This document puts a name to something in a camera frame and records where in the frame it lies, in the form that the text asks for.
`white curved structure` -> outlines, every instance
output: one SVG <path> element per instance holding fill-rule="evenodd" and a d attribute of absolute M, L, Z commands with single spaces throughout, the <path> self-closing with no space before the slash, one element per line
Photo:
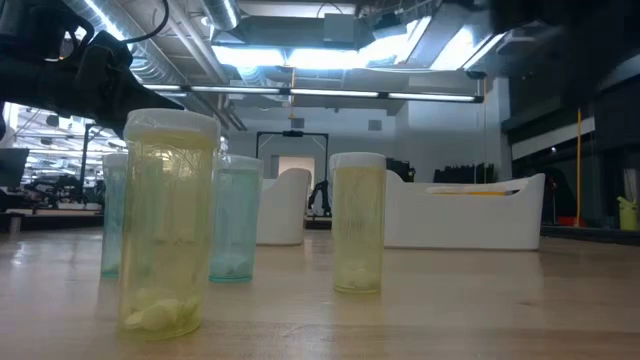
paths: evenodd
<path fill-rule="evenodd" d="M 258 245 L 299 245 L 304 239 L 304 213 L 311 172 L 289 169 L 262 183 L 258 213 Z"/>
<path fill-rule="evenodd" d="M 386 247 L 538 249 L 542 174 L 491 185 L 518 190 L 508 196 L 429 194 L 433 187 L 469 185 L 405 183 L 392 171 L 387 171 L 386 186 Z"/>

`translucent cup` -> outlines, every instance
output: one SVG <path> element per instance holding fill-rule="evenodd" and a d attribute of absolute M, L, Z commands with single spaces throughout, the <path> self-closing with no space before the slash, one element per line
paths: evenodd
<path fill-rule="evenodd" d="M 244 282 L 253 278 L 261 160 L 222 155 L 214 171 L 215 221 L 209 280 Z"/>
<path fill-rule="evenodd" d="M 372 153 L 331 156 L 334 289 L 375 293 L 382 283 L 386 159 Z"/>
<path fill-rule="evenodd" d="M 211 251 L 211 174 L 219 123 L 177 110 L 129 114 L 118 325 L 164 339 L 195 330 Z"/>
<path fill-rule="evenodd" d="M 104 197 L 104 227 L 102 263 L 105 277 L 118 277 L 122 252 L 122 221 L 124 219 L 124 189 L 127 177 L 127 154 L 111 154 L 102 159 L 106 193 Z"/>

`blue plastic cup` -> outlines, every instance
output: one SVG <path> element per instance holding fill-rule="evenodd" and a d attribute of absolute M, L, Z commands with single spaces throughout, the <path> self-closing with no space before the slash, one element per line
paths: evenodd
<path fill-rule="evenodd" d="M 245 282 L 253 278 L 261 160 L 220 155 L 214 171 L 215 221 L 209 280 Z"/>
<path fill-rule="evenodd" d="M 127 177 L 127 154 L 111 154 L 102 159 L 106 186 L 102 236 L 102 276 L 118 277 L 122 251 L 122 222 Z"/>

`fluorescent light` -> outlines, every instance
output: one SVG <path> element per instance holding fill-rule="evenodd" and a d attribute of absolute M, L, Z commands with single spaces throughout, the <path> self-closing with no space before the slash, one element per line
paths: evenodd
<path fill-rule="evenodd" d="M 145 85 L 149 90 L 154 91 L 180 91 L 180 85 Z"/>
<path fill-rule="evenodd" d="M 342 70 L 364 67 L 355 50 L 296 49 L 287 61 L 289 66 L 310 70 Z"/>
<path fill-rule="evenodd" d="M 427 27 L 429 26 L 430 22 L 431 16 L 427 16 L 420 20 L 414 20 L 407 24 L 407 33 L 411 35 L 409 35 L 407 43 L 400 49 L 400 51 L 398 51 L 395 61 L 396 64 L 404 63 L 405 61 L 407 61 L 407 59 L 409 59 L 409 56 L 411 56 L 413 49 L 415 49 L 416 45 L 418 45 L 418 41 L 420 41 L 422 35 L 424 35 L 424 32 L 427 31 Z"/>
<path fill-rule="evenodd" d="M 477 102 L 481 97 L 470 95 L 447 95 L 429 93 L 387 93 L 386 91 L 359 91 L 359 90 L 330 90 L 330 89 L 304 89 L 304 88 L 260 88 L 243 86 L 183 86 L 186 92 L 210 92 L 223 94 L 254 94 L 254 95 L 309 95 L 332 97 L 357 97 L 370 99 L 393 100 L 418 100 L 418 101 L 453 101 L 453 102 Z"/>
<path fill-rule="evenodd" d="M 472 67 L 476 62 L 478 62 L 478 60 L 482 59 L 483 56 L 485 56 L 489 50 L 491 50 L 491 48 L 493 48 L 494 46 L 496 46 L 496 44 L 502 40 L 502 38 L 506 35 L 507 33 L 502 33 L 502 34 L 498 34 L 496 36 L 494 36 L 493 38 L 491 38 L 491 40 L 489 40 L 490 38 L 486 38 L 482 41 L 482 43 L 480 44 L 480 50 L 478 50 L 472 57 L 471 59 L 469 59 L 467 62 L 464 63 L 464 65 L 462 65 L 462 68 L 464 68 L 465 70 L 469 69 L 470 67 Z"/>
<path fill-rule="evenodd" d="M 360 49 L 358 56 L 361 58 L 364 66 L 370 61 L 388 59 L 396 56 L 396 50 L 402 48 L 407 43 L 407 38 L 407 34 L 401 34 L 377 39 Z"/>
<path fill-rule="evenodd" d="M 445 94 L 410 94 L 410 93 L 389 93 L 389 99 L 395 100 L 421 100 L 421 101 L 453 101 L 453 102 L 474 102 L 475 96 L 466 95 L 445 95 Z"/>
<path fill-rule="evenodd" d="M 47 155 L 66 155 L 70 157 L 82 157 L 82 150 L 45 150 L 45 149 L 32 149 L 29 150 L 31 154 L 47 154 Z M 100 156 L 107 154 L 116 154 L 120 151 L 87 151 L 88 156 Z"/>
<path fill-rule="evenodd" d="M 321 95 L 376 98 L 375 91 L 323 90 L 323 89 L 291 89 L 291 95 Z"/>
<path fill-rule="evenodd" d="M 113 144 L 114 146 L 119 146 L 119 147 L 122 147 L 122 148 L 126 148 L 127 147 L 127 143 L 124 142 L 123 140 L 120 140 L 120 139 L 111 139 L 111 140 L 107 141 L 107 143 Z"/>
<path fill-rule="evenodd" d="M 158 91 L 158 95 L 162 95 L 164 97 L 187 97 L 189 96 L 189 94 L 182 92 L 182 93 L 171 93 L 171 92 L 161 92 Z"/>
<path fill-rule="evenodd" d="M 212 46 L 221 64 L 244 66 L 283 66 L 284 57 L 277 49 Z"/>
<path fill-rule="evenodd" d="M 431 64 L 431 70 L 457 70 L 474 53 L 473 34 L 462 28 L 442 49 L 438 58 Z"/>
<path fill-rule="evenodd" d="M 192 86 L 191 90 L 200 92 L 226 93 L 226 94 L 279 94 L 277 88 L 243 87 L 243 86 Z"/>

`wooden tabletop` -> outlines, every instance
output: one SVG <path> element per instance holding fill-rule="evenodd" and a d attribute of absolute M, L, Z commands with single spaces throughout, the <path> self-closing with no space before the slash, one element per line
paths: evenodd
<path fill-rule="evenodd" d="M 332 290 L 330 232 L 259 247 L 255 277 L 209 284 L 194 333 L 115 333 L 100 230 L 0 235 L 0 359 L 640 359 L 640 248 L 385 250 L 383 291 Z"/>

